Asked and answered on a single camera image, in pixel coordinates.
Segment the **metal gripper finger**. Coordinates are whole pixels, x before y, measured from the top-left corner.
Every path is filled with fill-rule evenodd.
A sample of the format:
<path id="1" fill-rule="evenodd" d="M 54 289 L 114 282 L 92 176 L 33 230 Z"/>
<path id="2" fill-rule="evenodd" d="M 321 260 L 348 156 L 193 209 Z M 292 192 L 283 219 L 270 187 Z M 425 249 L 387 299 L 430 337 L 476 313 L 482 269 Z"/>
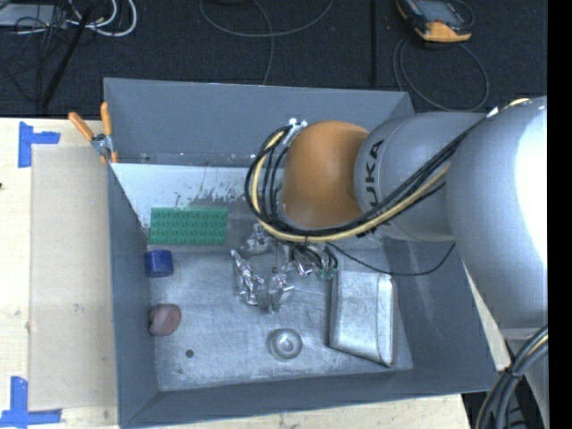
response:
<path id="1" fill-rule="evenodd" d="M 294 289 L 295 285 L 288 280 L 285 274 L 275 275 L 271 279 L 266 293 L 268 301 L 267 310 L 270 313 L 279 312 Z"/>
<path id="2" fill-rule="evenodd" d="M 239 294 L 251 306 L 258 306 L 257 293 L 264 279 L 254 270 L 252 265 L 236 249 L 230 251 L 233 262 L 235 280 Z"/>

